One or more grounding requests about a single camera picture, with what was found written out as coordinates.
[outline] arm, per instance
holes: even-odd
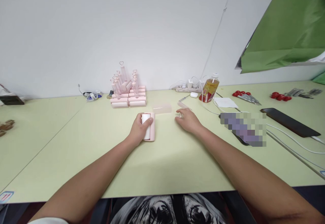
[[[189,109],[175,120],[216,159],[238,192],[271,223],[324,223],[325,218],[293,188],[255,160],[203,127]]]
[[[128,155],[145,137],[149,118],[141,124],[139,113],[127,138],[67,181],[33,216],[57,217],[69,223],[80,222],[92,209],[112,181]]]

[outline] hand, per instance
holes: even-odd
[[[153,122],[153,119],[149,118],[142,124],[141,123],[142,114],[143,113],[137,114],[137,116],[133,122],[131,131],[130,131],[129,135],[126,137],[126,139],[128,139],[130,142],[134,143],[135,146],[138,146],[140,144],[140,142],[144,139],[144,137],[146,135],[147,128]]]
[[[203,127],[199,119],[189,108],[178,109],[176,112],[183,114],[182,118],[175,117],[175,121],[181,125],[184,130],[195,133]]]

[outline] light green table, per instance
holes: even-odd
[[[291,89],[293,88],[304,89],[304,92],[309,92],[313,88],[319,88],[324,90],[324,92],[317,96],[314,96],[314,99],[293,97],[292,100],[284,102],[270,98],[270,95],[273,92],[279,92],[283,94],[285,92],[291,91]],[[251,92],[252,95],[262,104],[262,106],[254,105],[252,103],[248,103],[244,100],[241,100],[240,98],[233,97],[232,93],[236,90]],[[222,88],[218,89],[218,93],[222,97],[230,97],[231,99],[233,99],[233,101],[236,102],[241,111],[248,111],[253,113],[260,112],[260,109],[262,108],[275,108],[319,132],[321,135],[318,138],[325,142],[325,85],[314,83],[312,81],[233,85],[223,86]],[[288,133],[306,148],[316,152],[325,152],[325,145],[315,141],[314,139],[310,137],[302,138],[269,117],[267,117],[266,121],[268,124],[275,126]],[[310,153],[300,147],[282,132],[269,126],[267,126],[267,129],[272,131],[278,138],[280,138],[294,151],[301,154],[303,157],[311,160],[312,162],[316,163],[317,165],[320,165],[321,167],[325,168],[325,155]],[[300,158],[299,156],[297,157],[325,179],[325,176],[320,172],[322,171],[321,168],[309,163],[308,161]]]
[[[106,98],[86,103],[47,146],[6,187],[10,203],[46,201],[73,175],[122,141],[139,112],[170,103],[173,111],[185,93],[147,92],[147,107],[112,109]],[[267,138],[267,147],[242,145],[217,115],[198,99],[183,101],[204,126],[270,169],[291,186],[322,185],[325,181],[281,145]],[[207,107],[219,112],[212,103]],[[156,116],[156,140],[144,142],[128,157],[104,198],[233,190],[215,160],[191,134],[174,121],[176,114]]]
[[[0,107],[0,122],[15,120],[0,137],[0,192],[85,105],[82,97],[36,99]]]

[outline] green cloth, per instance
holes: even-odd
[[[315,77],[312,81],[325,85],[325,72]]]
[[[325,0],[272,0],[241,57],[242,73],[305,62],[325,50]]]

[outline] stacked pink items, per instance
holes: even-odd
[[[132,78],[127,76],[123,61],[120,62],[121,72],[114,74],[112,88],[114,94],[110,99],[113,108],[140,107],[147,105],[146,87],[138,86],[137,70],[133,70]]]

